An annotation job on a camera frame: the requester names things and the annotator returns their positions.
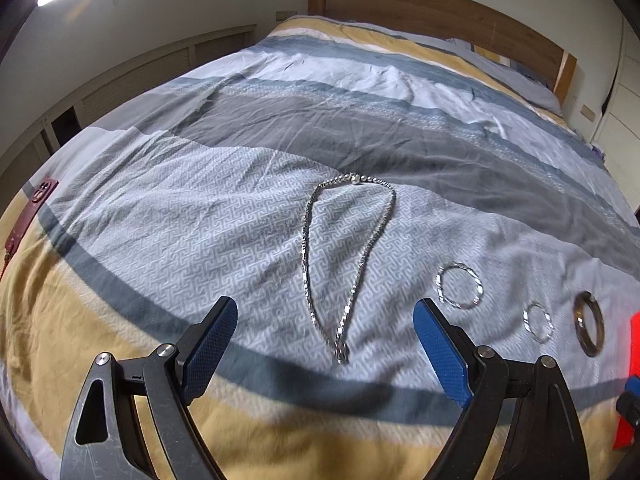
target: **wall socket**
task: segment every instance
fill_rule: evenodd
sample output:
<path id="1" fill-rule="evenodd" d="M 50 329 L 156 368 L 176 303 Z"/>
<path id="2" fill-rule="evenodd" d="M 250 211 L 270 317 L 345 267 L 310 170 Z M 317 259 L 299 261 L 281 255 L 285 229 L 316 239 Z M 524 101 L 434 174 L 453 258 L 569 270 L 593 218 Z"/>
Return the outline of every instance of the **wall socket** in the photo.
<path id="1" fill-rule="evenodd" d="M 276 10 L 276 21 L 283 22 L 287 18 L 295 16 L 297 13 L 297 10 Z"/>
<path id="2" fill-rule="evenodd" d="M 596 120 L 596 112 L 591 110 L 587 105 L 582 105 L 582 109 L 580 110 L 580 113 L 584 115 L 592 123 L 593 121 Z"/>

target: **patterned fabric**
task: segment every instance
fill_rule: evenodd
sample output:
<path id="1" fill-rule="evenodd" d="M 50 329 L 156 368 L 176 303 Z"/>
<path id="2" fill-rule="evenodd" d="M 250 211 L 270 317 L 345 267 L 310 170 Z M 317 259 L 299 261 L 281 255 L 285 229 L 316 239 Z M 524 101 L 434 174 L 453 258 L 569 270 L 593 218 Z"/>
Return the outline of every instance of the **patterned fabric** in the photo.
<path id="1" fill-rule="evenodd" d="M 339 173 L 378 176 L 398 204 L 370 254 L 337 365 L 302 294 L 302 213 Z M 482 303 L 442 306 L 504 358 L 561 365 L 592 478 L 604 478 L 640 297 L 640 229 L 614 181 L 562 119 L 477 67 L 378 30 L 317 18 L 199 67 L 106 115 L 62 147 L 0 219 L 6 237 L 32 186 L 60 184 L 0 283 L 0 400 L 48 478 L 92 359 L 175 342 L 220 295 L 238 328 L 191 407 L 227 478 L 422 478 L 460 409 L 412 327 L 438 267 L 480 275 Z M 357 255 L 387 199 L 340 187 L 314 206 L 310 277 L 334 326 Z M 447 294 L 472 292 L 453 276 Z M 607 339 L 588 358 L 575 294 L 590 290 Z M 556 332 L 522 325 L 531 301 Z M 142 408 L 145 400 L 138 399 Z M 490 478 L 509 409 L 482 463 Z M 143 426 L 152 422 L 141 409 Z M 150 442 L 160 478 L 161 449 Z"/>

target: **white wall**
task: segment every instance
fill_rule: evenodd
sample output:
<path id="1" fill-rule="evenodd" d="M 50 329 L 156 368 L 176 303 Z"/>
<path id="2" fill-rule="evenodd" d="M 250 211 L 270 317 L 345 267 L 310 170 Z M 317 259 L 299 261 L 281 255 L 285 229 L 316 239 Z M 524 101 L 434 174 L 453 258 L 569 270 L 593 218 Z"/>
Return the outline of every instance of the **white wall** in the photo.
<path id="1" fill-rule="evenodd" d="M 82 84 L 173 41 L 255 23 L 252 0 L 54 0 L 0 64 L 0 155 Z"/>
<path id="2" fill-rule="evenodd" d="M 538 30 L 578 59 L 564 107 L 590 137 L 618 62 L 622 16 L 611 0 L 476 0 Z M 275 26 L 276 10 L 306 0 L 55 0 L 34 10 L 0 64 L 0 155 L 34 120 L 108 68 L 158 46 L 220 28 Z"/>

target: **metal screw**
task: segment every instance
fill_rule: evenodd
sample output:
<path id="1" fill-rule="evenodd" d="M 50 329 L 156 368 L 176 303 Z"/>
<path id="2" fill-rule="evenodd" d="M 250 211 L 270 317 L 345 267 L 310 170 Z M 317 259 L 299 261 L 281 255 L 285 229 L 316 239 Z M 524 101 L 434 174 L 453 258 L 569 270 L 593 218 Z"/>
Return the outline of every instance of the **metal screw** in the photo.
<path id="1" fill-rule="evenodd" d="M 160 345 L 158 347 L 158 350 L 156 350 L 156 352 L 160 357 L 169 357 L 169 355 L 174 353 L 174 351 L 175 351 L 175 347 L 171 344 Z"/>
<path id="2" fill-rule="evenodd" d="M 495 350 L 487 345 L 480 345 L 478 347 L 478 355 L 485 359 L 491 359 L 495 355 Z"/>
<path id="3" fill-rule="evenodd" d="M 550 355 L 543 355 L 540 361 L 545 368 L 554 368 L 556 366 L 556 360 L 553 359 Z"/>
<path id="4" fill-rule="evenodd" d="M 102 366 L 103 364 L 109 362 L 109 359 L 111 359 L 111 355 L 108 352 L 102 352 L 101 354 L 98 354 L 95 358 L 95 363 L 98 366 Z"/>

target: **red leather strap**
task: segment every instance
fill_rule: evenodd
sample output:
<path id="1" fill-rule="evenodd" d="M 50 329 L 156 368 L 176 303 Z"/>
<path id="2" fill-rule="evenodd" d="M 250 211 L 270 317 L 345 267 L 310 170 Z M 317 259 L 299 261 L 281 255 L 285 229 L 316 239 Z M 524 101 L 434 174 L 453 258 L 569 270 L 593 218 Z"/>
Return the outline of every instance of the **red leather strap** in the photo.
<path id="1" fill-rule="evenodd" d="M 52 178 L 46 178 L 33 192 L 33 195 L 27 202 L 27 205 L 24 206 L 24 209 L 18 216 L 17 221 L 15 222 L 14 228 L 11 230 L 11 234 L 6 240 L 4 244 L 4 248 L 6 249 L 6 255 L 4 256 L 4 268 L 9 263 L 9 260 L 14 256 L 15 251 L 18 250 L 18 246 L 22 241 L 31 221 L 33 221 L 34 216 L 38 212 L 38 209 L 45 203 L 45 200 L 49 197 L 49 195 L 56 189 L 58 185 L 58 181 Z"/>

